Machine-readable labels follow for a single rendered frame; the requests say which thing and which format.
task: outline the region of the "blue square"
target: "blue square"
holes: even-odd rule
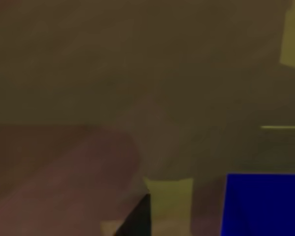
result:
[[[229,174],[221,236],[295,236],[295,175]]]

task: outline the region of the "brown surface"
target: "brown surface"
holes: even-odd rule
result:
[[[295,132],[259,129],[295,124],[295,70],[278,63],[290,4],[23,0],[0,13],[0,123],[125,132],[141,157],[126,196],[146,191],[142,175],[198,188],[233,171],[295,172]],[[9,132],[0,147],[17,144]],[[2,170],[25,179],[14,163],[23,157]]]

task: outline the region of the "thin yellow line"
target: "thin yellow line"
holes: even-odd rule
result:
[[[261,126],[261,129],[295,129],[295,125],[290,125],[290,126],[270,126],[270,125],[265,125]]]

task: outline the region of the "yellow paper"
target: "yellow paper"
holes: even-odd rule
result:
[[[295,68],[295,0],[285,17],[280,63]]]
[[[103,221],[100,223],[103,236],[114,236],[118,228],[122,225],[121,220]]]
[[[152,236],[191,236],[193,179],[145,183],[151,194]]]

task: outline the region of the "horizontal line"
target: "horizontal line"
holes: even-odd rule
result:
[[[295,126],[291,125],[291,126],[270,126],[270,125],[265,125],[265,126],[261,126],[261,129],[295,129]]]

